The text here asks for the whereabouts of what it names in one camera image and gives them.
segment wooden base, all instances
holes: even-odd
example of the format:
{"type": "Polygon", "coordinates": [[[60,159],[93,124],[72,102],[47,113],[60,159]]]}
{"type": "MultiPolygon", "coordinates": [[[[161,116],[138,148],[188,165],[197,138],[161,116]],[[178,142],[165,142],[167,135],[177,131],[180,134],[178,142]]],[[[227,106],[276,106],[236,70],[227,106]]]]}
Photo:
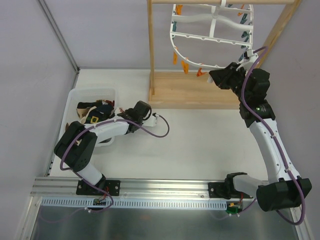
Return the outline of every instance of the wooden base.
{"type": "Polygon", "coordinates": [[[154,94],[149,104],[156,109],[238,109],[239,100],[231,90],[221,90],[207,83],[208,73],[155,72],[154,94]]]}

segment black mounting plate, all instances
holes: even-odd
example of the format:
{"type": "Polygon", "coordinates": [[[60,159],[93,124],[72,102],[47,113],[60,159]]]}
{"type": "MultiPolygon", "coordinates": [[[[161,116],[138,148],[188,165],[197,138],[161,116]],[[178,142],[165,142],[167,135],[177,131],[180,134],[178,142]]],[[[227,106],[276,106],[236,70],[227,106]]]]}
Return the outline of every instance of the black mounting plate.
{"type": "MultiPolygon", "coordinates": [[[[120,194],[120,181],[119,180],[105,180],[103,187],[101,189],[107,189],[107,192],[111,196],[119,196],[120,194]]],[[[95,190],[94,188],[87,185],[84,181],[78,181],[75,194],[86,195],[86,196],[101,196],[102,192],[95,190]]]]}
{"type": "MultiPolygon", "coordinates": [[[[208,183],[208,192],[209,192],[209,198],[211,199],[220,199],[221,197],[216,194],[215,189],[223,188],[224,187],[224,182],[209,182],[208,183]]],[[[241,192],[240,191],[233,191],[231,198],[234,199],[241,199],[241,192]]],[[[243,193],[243,198],[244,199],[252,199],[248,194],[243,193]]]]}

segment wooden post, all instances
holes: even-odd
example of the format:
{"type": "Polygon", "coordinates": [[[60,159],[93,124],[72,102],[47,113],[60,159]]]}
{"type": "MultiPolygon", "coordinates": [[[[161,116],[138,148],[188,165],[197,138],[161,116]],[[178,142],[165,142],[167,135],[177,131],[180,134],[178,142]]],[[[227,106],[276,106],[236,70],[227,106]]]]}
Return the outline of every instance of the wooden post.
{"type": "Polygon", "coordinates": [[[155,94],[155,48],[154,48],[154,17],[152,12],[152,0],[147,0],[148,28],[149,28],[149,50],[150,50],[150,91],[155,94]]]}
{"type": "Polygon", "coordinates": [[[256,66],[257,68],[260,68],[260,66],[264,63],[266,58],[268,57],[268,54],[276,44],[278,38],[280,37],[281,33],[285,29],[287,23],[291,19],[291,17],[294,15],[296,12],[297,8],[299,7],[301,3],[301,0],[295,0],[294,4],[287,4],[281,15],[279,16],[278,20],[276,21],[275,25],[273,26],[271,32],[269,33],[268,37],[266,38],[263,46],[268,46],[268,52],[263,56],[263,58],[260,60],[258,65],[256,66]]]}

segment white table surface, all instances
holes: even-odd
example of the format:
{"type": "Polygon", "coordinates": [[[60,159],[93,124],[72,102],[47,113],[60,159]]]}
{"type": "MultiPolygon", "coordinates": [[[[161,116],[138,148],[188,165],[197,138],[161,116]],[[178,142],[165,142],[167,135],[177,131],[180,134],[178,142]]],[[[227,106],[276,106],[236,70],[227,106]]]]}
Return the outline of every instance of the white table surface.
{"type": "MultiPolygon", "coordinates": [[[[132,108],[148,102],[149,70],[82,69],[76,88],[111,86],[118,90],[118,105],[132,108]]],[[[239,110],[153,109],[170,124],[165,138],[144,131],[117,136],[110,146],[97,147],[91,162],[107,178],[223,180],[228,173],[246,172],[267,180],[267,170],[258,144],[239,110]]],[[[158,121],[149,127],[166,132],[158,121]]],[[[61,171],[55,157],[50,176],[74,177],[61,171]]]]}

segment teal clothespin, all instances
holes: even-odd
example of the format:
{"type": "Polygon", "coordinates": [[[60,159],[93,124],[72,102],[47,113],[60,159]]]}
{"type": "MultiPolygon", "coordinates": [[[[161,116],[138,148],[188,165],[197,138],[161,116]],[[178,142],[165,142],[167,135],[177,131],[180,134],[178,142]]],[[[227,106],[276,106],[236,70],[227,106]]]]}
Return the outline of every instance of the teal clothespin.
{"type": "Polygon", "coordinates": [[[244,40],[245,43],[247,43],[249,40],[249,35],[246,37],[246,39],[244,40]]]}
{"type": "Polygon", "coordinates": [[[244,54],[239,57],[238,61],[240,62],[242,59],[244,59],[244,54]]]}
{"type": "Polygon", "coordinates": [[[244,23],[248,20],[248,19],[247,19],[247,16],[248,16],[247,13],[243,14],[242,19],[241,19],[241,21],[240,21],[240,24],[244,24],[244,23]]]}
{"type": "Polygon", "coordinates": [[[175,31],[177,30],[177,22],[176,22],[176,21],[173,21],[172,23],[173,23],[172,32],[175,32],[175,31]]]}
{"type": "Polygon", "coordinates": [[[172,31],[175,32],[176,30],[177,30],[177,22],[174,21],[174,22],[173,22],[172,31]]]}
{"type": "Polygon", "coordinates": [[[247,31],[244,31],[243,33],[242,33],[242,35],[241,35],[241,38],[243,39],[243,38],[245,38],[246,36],[248,36],[249,35],[249,33],[247,32],[247,31]]]}

